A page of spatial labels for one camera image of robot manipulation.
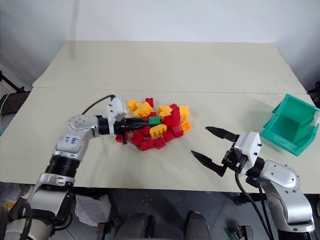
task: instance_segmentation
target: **black cable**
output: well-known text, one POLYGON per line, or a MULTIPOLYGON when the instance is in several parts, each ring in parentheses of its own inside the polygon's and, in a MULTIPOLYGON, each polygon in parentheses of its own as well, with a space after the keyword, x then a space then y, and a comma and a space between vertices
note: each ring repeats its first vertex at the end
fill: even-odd
POLYGON ((32 209, 29 202, 25 201, 23 203, 23 207, 25 209, 25 222, 24 222, 22 233, 20 234, 20 240, 27 240, 29 231, 31 228, 31 224, 32 224, 33 214, 32 214, 32 209))
POLYGON ((64 229, 68 228, 71 225, 73 219, 74 219, 74 216, 72 215, 71 212, 69 212, 69 222, 66 225, 62 226, 62 227, 55 227, 54 230, 55 231, 61 231, 61 230, 64 230, 64 229))
POLYGON ((0 240, 5 239, 8 217, 9 217, 8 209, 4 205, 2 206, 1 213, 0 213, 0 240))
POLYGON ((96 105, 97 103, 100 103, 101 101, 107 99, 107 98, 111 98, 111 100, 115 97, 115 95, 111 94, 111 95, 108 95, 108 96, 105 96, 101 99, 99 99, 98 101, 94 102, 93 104, 91 104, 90 106, 88 106, 86 108, 86 110, 83 111, 82 115, 84 115, 86 112, 88 112, 89 109, 91 109, 94 105, 96 105))
POLYGON ((264 214, 264 218, 265 218, 265 221, 266 221, 266 225, 267 225, 268 230, 269 230, 270 239, 274 240, 274 235, 272 233, 272 229, 271 229, 271 226, 270 226, 269 217, 268 217, 267 209, 266 209, 266 205, 265 205, 264 193, 262 192, 261 186, 259 186, 258 189, 259 189, 259 193, 260 193, 260 196, 261 196, 261 205, 262 205, 262 209, 263 209, 263 214, 264 214))
POLYGON ((262 215, 261 215, 261 213, 260 213, 260 211, 259 211, 256 203, 252 200, 252 198, 250 197, 250 195, 249 195, 249 194, 246 192, 246 190, 242 187, 242 185, 241 185, 241 183, 240 183, 240 181, 239 181, 239 173, 236 172, 236 173, 234 174, 234 178, 235 178, 235 182, 236 182, 236 184, 238 185, 238 188, 240 189, 240 191, 249 199, 249 201, 250 201, 250 203, 252 204, 254 210, 256 211, 256 214, 258 214, 258 217, 259 217, 259 219, 260 219, 260 221, 261 221, 261 223, 262 223, 262 225, 263 225, 263 228, 264 228, 266 234, 268 235, 269 239, 271 239, 271 238, 270 238, 269 231, 268 231, 267 226, 266 226, 266 223, 265 223, 265 221, 264 221, 264 219, 263 219, 263 217, 262 217, 262 215))

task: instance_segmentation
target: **green lego brick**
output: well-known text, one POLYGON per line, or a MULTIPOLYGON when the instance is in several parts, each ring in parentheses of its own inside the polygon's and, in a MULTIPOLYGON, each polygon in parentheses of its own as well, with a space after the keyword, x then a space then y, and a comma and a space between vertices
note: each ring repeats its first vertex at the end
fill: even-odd
POLYGON ((150 116, 149 117, 149 125, 151 127, 157 126, 159 124, 161 124, 161 119, 159 116, 150 116))

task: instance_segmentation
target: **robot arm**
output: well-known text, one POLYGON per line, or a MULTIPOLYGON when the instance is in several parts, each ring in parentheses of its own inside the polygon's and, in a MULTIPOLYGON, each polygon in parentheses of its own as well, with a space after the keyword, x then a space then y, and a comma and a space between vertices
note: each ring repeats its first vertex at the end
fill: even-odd
MULTIPOLYGON (((77 115, 68 120, 65 133, 59 138, 50 163, 40 175, 28 200, 32 218, 28 219, 31 226, 27 236, 34 240, 48 239, 55 231, 64 229, 71 223, 70 210, 75 196, 69 189, 76 181, 77 168, 86 153, 90 139, 120 134, 123 136, 123 144, 126 144, 126 131, 136 130, 148 124, 139 118, 125 118, 126 113, 121 101, 111 95, 107 108, 108 118, 77 115)), ((21 212, 22 205, 18 202, 11 209, 11 213, 21 212)), ((28 225, 27 219, 23 215, 14 214, 11 214, 11 218, 12 221, 6 226, 4 239, 20 239, 28 225)))
POLYGON ((262 147, 259 133, 236 135, 217 127, 206 129, 233 142, 223 157, 223 165, 213 163, 201 153, 191 151, 192 154, 221 177, 230 168, 240 175, 247 175, 246 182, 252 186, 261 185, 280 240, 316 240, 312 208, 300 190, 299 175, 287 165, 258 157, 262 147))

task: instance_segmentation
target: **teal storage bin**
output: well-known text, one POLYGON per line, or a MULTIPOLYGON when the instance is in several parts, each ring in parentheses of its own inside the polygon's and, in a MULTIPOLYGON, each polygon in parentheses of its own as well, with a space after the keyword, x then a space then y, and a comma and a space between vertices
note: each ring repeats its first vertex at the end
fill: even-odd
POLYGON ((263 126, 260 135, 299 156, 316 137, 319 124, 310 125, 318 111, 317 107, 286 94, 272 111, 274 116, 263 126))

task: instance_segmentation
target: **yellow lego brick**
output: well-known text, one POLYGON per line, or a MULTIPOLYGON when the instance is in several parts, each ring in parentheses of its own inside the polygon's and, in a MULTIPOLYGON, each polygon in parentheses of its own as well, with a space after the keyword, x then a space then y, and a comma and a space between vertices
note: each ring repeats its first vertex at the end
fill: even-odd
POLYGON ((159 113, 165 112, 167 114, 170 114, 172 112, 172 108, 168 105, 166 106, 159 106, 159 113))
POLYGON ((190 122, 188 121, 183 121, 180 125, 184 133, 188 132, 191 129, 190 122))
POLYGON ((188 106, 180 106, 179 107, 180 118, 182 120, 187 120, 189 117, 189 108, 188 106))
POLYGON ((146 101, 144 102, 146 109, 148 109, 148 111, 152 111, 152 107, 150 106, 150 104, 146 101))
POLYGON ((143 103, 142 102, 136 102, 135 105, 136 105, 136 108, 139 108, 143 103))
POLYGON ((138 108, 137 105, 136 105, 136 101, 132 100, 132 99, 130 99, 126 105, 128 106, 128 109, 131 112, 134 112, 138 108))
POLYGON ((164 124, 159 124, 157 126, 150 128, 149 133, 150 133, 150 136, 152 138, 154 138, 154 137, 157 137, 159 135, 164 134, 164 132, 166 132, 166 131, 167 131, 167 126, 164 124))
POLYGON ((166 113, 165 111, 161 111, 159 112, 159 117, 161 118, 161 120, 164 119, 165 116, 171 115, 170 113, 166 113))
POLYGON ((133 112, 133 114, 138 118, 143 118, 149 116, 150 112, 152 111, 152 107, 150 107, 149 103, 142 103, 137 110, 133 112))

